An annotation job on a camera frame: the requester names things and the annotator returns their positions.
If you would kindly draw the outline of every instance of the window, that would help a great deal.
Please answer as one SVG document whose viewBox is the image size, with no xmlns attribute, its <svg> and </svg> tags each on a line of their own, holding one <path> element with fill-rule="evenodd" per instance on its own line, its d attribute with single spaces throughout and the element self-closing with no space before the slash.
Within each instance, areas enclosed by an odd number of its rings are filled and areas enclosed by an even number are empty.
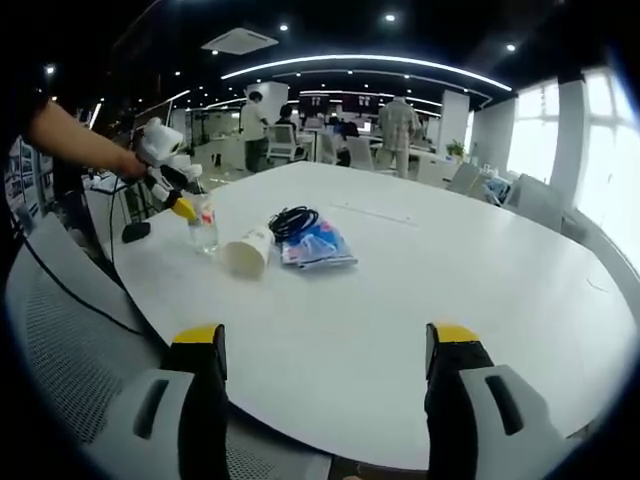
<svg viewBox="0 0 640 480">
<path fill-rule="evenodd" d="M 558 143 L 559 111 L 555 80 L 520 92 L 507 170 L 549 183 Z"/>
<path fill-rule="evenodd" d="M 640 135 L 608 70 L 585 75 L 587 149 L 577 207 L 640 270 Z"/>
</svg>

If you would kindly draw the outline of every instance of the potted plant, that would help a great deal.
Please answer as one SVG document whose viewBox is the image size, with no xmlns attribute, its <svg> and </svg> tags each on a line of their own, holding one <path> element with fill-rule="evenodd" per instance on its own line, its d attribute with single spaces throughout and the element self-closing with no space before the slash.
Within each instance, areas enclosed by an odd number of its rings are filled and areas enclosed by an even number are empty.
<svg viewBox="0 0 640 480">
<path fill-rule="evenodd" d="M 447 152 L 458 163 L 462 163 L 462 159 L 464 158 L 464 145 L 462 143 L 454 140 L 452 143 L 447 145 Z"/>
</svg>

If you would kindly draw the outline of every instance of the person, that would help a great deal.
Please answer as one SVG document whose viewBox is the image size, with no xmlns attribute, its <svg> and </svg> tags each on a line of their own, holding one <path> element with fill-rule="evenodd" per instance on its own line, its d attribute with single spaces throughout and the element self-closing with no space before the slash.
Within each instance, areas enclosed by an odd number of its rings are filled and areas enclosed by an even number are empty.
<svg viewBox="0 0 640 480">
<path fill-rule="evenodd" d="M 291 121 L 292 116 L 293 108 L 291 108 L 291 105 L 283 105 L 280 107 L 280 118 L 276 122 L 276 125 L 291 125 L 293 134 L 295 135 L 297 133 L 298 126 Z"/>
<path fill-rule="evenodd" d="M 395 158 L 399 178 L 409 176 L 409 146 L 418 130 L 420 121 L 416 111 L 407 104 L 404 97 L 394 97 L 380 110 L 382 148 L 377 160 L 387 169 Z"/>
<path fill-rule="evenodd" d="M 137 178 L 146 172 L 135 153 L 85 128 L 58 104 L 49 100 L 39 85 L 36 67 L 14 65 L 3 83 L 2 98 L 2 161 L 9 160 L 9 151 L 19 136 L 42 152 L 65 162 L 95 169 L 111 170 L 123 177 Z M 20 235 L 12 227 L 12 212 L 6 202 L 5 182 L 0 195 L 0 229 L 3 252 L 0 265 L 2 286 L 18 248 Z"/>
<path fill-rule="evenodd" d="M 293 139 L 298 144 L 298 139 L 296 138 L 298 126 L 291 121 L 291 117 L 293 116 L 293 108 L 291 105 L 283 105 L 280 107 L 280 118 L 276 122 L 276 125 L 290 125 L 293 131 Z M 295 157 L 300 158 L 305 154 L 304 148 L 297 147 Z"/>
<path fill-rule="evenodd" d="M 336 165 L 339 167 L 350 167 L 351 166 L 351 153 L 349 153 L 349 147 L 347 144 L 347 137 L 356 137 L 360 136 L 358 132 L 358 126 L 353 122 L 343 122 L 340 121 L 337 124 L 337 128 L 334 130 L 335 134 L 333 137 L 334 147 L 336 149 L 336 156 L 338 157 L 338 162 Z"/>
<path fill-rule="evenodd" d="M 262 102 L 262 94 L 251 92 L 240 114 L 242 135 L 245 140 L 245 165 L 251 173 L 260 171 L 260 161 L 266 158 L 269 149 L 269 140 L 266 135 L 269 122 L 260 108 L 260 102 Z"/>
</svg>

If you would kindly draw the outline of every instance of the coiled black cable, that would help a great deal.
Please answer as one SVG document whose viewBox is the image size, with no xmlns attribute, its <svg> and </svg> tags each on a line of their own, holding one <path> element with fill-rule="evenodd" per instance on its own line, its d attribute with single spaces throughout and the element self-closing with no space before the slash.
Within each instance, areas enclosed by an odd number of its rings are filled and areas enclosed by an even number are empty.
<svg viewBox="0 0 640 480">
<path fill-rule="evenodd" d="M 269 229 L 276 243 L 282 243 L 316 223 L 319 216 L 318 212 L 307 207 L 285 208 L 271 217 Z"/>
</svg>

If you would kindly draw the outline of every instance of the man standing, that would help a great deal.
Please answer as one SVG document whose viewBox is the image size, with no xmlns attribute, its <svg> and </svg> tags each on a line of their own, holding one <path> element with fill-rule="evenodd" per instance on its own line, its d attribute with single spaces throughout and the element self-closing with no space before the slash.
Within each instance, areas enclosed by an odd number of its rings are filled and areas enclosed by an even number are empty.
<svg viewBox="0 0 640 480">
<path fill-rule="evenodd" d="M 251 173 L 258 173 L 260 170 L 260 160 L 266 158 L 269 150 L 269 140 L 265 129 L 269 126 L 260 102 L 262 94 L 251 92 L 247 104 L 242 107 L 242 134 L 244 137 L 244 156 L 247 170 Z"/>
<path fill-rule="evenodd" d="M 409 145 L 419 127 L 418 115 L 404 97 L 395 97 L 380 110 L 383 143 L 377 159 L 383 168 L 389 168 L 395 158 L 398 177 L 409 176 Z"/>
</svg>

